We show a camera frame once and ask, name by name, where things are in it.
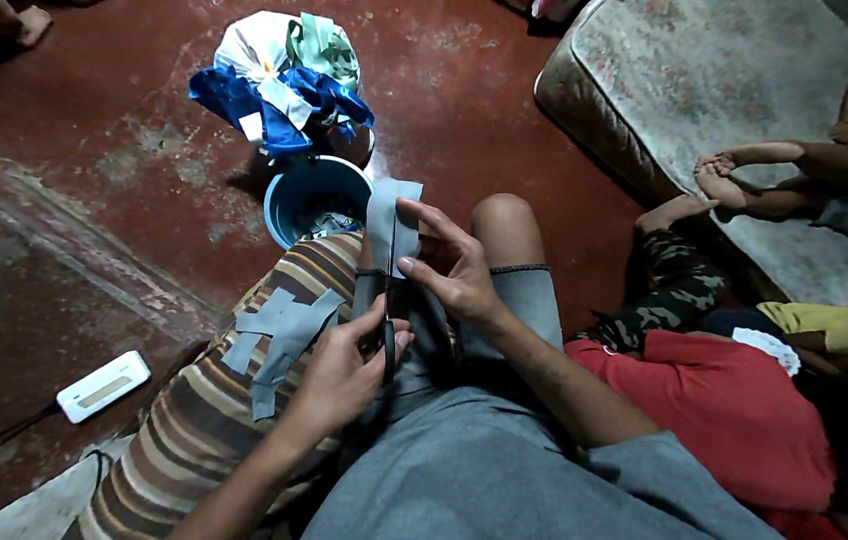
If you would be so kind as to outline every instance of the striped pillow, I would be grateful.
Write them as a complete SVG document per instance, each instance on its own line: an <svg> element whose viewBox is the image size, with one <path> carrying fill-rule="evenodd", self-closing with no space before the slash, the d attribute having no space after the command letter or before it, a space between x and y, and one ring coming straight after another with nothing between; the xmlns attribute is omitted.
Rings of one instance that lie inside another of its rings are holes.
<svg viewBox="0 0 848 540"><path fill-rule="evenodd" d="M154 399L140 432L65 539L163 538L224 481L284 411L311 352L308 349L290 366L278 390L275 417L255 423L247 390L270 338L265 336L257 346L249 373L229 369L220 360L238 336L236 314L256 312L276 288L286 289L304 304L334 289L346 300L340 307L341 320L350 320L360 240L361 233L349 232L300 242L244 295L208 349ZM318 467L338 447L335 439L325 439L294 473L268 515L313 485Z"/></svg>

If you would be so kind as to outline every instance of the scissor blade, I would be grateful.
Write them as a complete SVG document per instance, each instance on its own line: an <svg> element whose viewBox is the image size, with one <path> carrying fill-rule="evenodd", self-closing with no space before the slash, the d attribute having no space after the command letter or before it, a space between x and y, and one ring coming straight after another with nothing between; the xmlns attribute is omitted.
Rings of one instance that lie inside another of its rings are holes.
<svg viewBox="0 0 848 540"><path fill-rule="evenodd" d="M390 255L387 257L387 274L383 280L383 316L390 320L390 282L394 276L394 244L397 241L397 209L394 208L394 225L390 232Z"/></svg>

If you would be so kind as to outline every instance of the blue plastic bag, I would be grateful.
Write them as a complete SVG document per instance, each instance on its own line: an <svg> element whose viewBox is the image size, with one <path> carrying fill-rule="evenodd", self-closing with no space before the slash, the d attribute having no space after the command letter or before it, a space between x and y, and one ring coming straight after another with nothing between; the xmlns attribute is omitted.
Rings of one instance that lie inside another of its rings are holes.
<svg viewBox="0 0 848 540"><path fill-rule="evenodd" d="M308 67L296 67L280 74L278 79L310 104L311 118L318 115L321 121L335 122L344 115L348 119L341 123L340 129L349 134L354 132L350 122L374 127L374 115L367 104L356 92L327 75ZM242 133L240 118L261 114L262 145L274 158L306 153L314 146L310 137L294 127L283 112L265 101L257 92L256 85L238 76L231 65L208 67L194 74L190 78L190 98ZM318 144L317 147L324 150L325 145Z"/></svg>

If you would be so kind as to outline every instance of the bare foot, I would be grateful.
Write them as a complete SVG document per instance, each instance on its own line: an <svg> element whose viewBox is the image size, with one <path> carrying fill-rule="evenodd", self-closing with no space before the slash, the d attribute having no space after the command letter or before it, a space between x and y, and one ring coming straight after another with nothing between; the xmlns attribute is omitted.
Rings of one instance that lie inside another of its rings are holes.
<svg viewBox="0 0 848 540"><path fill-rule="evenodd" d="M645 234L651 231L665 229L670 227L678 219L684 219L685 217L699 213L703 214L719 204L720 201L708 201L696 195L679 195L637 218L634 227L637 227Z"/></svg>
<svg viewBox="0 0 848 540"><path fill-rule="evenodd" d="M728 177L731 171L737 168L737 164L731 161L727 152L715 153L713 155L705 155L697 160L697 165L694 166L694 175L700 172L700 168L706 165L714 166L714 171L718 176Z"/></svg>
<svg viewBox="0 0 848 540"><path fill-rule="evenodd" d="M21 18L22 27L17 36L17 43L28 49L37 45L53 22L50 13L37 6L30 6L21 11L18 17Z"/></svg>
<svg viewBox="0 0 848 540"><path fill-rule="evenodd" d="M700 167L694 175L697 185L711 199L717 199L722 206L732 209L742 209L747 206L743 189L728 178L723 178L714 170L710 163Z"/></svg>

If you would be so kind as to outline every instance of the black scissors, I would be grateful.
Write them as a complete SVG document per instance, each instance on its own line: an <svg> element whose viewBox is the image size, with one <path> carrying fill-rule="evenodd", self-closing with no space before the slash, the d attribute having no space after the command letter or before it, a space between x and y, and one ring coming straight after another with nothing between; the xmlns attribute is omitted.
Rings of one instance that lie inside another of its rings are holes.
<svg viewBox="0 0 848 540"><path fill-rule="evenodd" d="M397 368L397 351L394 342L394 321L390 319L390 284L394 278L394 243L397 241L397 209L394 208L394 228L390 233L390 256L387 258L387 273L383 278L383 383L394 381Z"/></svg>

